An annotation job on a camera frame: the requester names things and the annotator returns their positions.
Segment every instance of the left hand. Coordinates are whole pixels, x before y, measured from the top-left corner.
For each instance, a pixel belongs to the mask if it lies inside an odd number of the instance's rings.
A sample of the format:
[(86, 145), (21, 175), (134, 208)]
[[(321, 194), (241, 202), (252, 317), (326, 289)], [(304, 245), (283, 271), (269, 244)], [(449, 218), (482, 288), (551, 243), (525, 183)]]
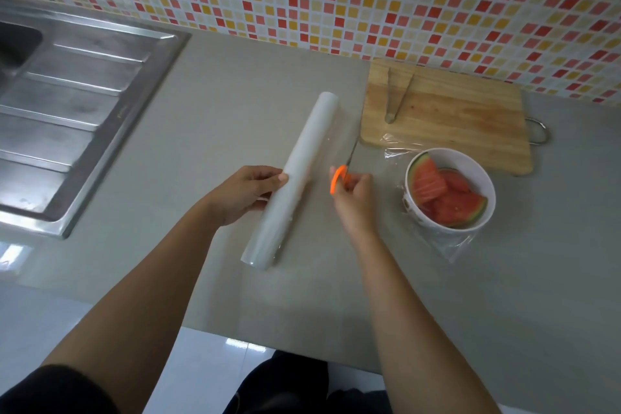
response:
[(247, 211), (264, 209), (271, 194), (287, 183), (288, 179), (283, 169), (244, 166), (210, 191), (204, 200), (216, 224), (227, 226)]

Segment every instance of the gray countertop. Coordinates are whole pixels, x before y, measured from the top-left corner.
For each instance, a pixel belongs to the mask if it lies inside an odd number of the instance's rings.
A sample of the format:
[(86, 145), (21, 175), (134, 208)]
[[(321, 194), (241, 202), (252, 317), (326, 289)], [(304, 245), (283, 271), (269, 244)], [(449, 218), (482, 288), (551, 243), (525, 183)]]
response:
[[(94, 303), (238, 167), (284, 165), (329, 90), (340, 97), (340, 129), (276, 265), (260, 272), (239, 261), (258, 215), (220, 230), (184, 325), (378, 371), (360, 273), (325, 172), (353, 146), (369, 64), (192, 33), (72, 235), (0, 229), (0, 241), (32, 248), (0, 278)], [(533, 150), (532, 175), (492, 173), (496, 213), (452, 265), (404, 219), (401, 172), (383, 151), (358, 145), (352, 168), (376, 175), (389, 247), (498, 402), (543, 414), (612, 412), (621, 405), (621, 109), (539, 95), (526, 95), (525, 109), (553, 141)]]

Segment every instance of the sink drainboard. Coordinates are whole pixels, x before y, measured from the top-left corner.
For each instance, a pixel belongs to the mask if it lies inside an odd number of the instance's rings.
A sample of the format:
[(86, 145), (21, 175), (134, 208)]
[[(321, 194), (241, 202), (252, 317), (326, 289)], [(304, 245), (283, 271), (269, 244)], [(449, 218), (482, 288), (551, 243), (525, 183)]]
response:
[(0, 223), (67, 237), (189, 37), (0, 0)]

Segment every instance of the black pants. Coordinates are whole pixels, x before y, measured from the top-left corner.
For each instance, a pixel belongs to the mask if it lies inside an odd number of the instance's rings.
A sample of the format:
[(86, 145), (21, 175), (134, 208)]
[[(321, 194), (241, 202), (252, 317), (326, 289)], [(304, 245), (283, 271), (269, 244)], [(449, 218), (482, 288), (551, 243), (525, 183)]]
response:
[(223, 414), (392, 413), (385, 391), (327, 394), (326, 362), (276, 351), (244, 379)]

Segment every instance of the hand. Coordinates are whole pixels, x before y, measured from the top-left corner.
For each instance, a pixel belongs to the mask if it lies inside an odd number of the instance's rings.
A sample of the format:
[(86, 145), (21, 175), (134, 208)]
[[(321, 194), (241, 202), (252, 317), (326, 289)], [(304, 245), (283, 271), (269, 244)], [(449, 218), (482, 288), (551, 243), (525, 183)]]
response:
[(236, 222), (247, 211), (263, 210), (274, 191), (289, 176), (283, 169), (269, 166), (244, 166), (203, 198), (219, 226)]
[[(330, 167), (330, 178), (335, 168)], [(339, 179), (334, 191), (334, 206), (347, 234), (355, 244), (362, 237), (377, 234), (375, 196), (371, 174), (349, 174), (344, 185)]]

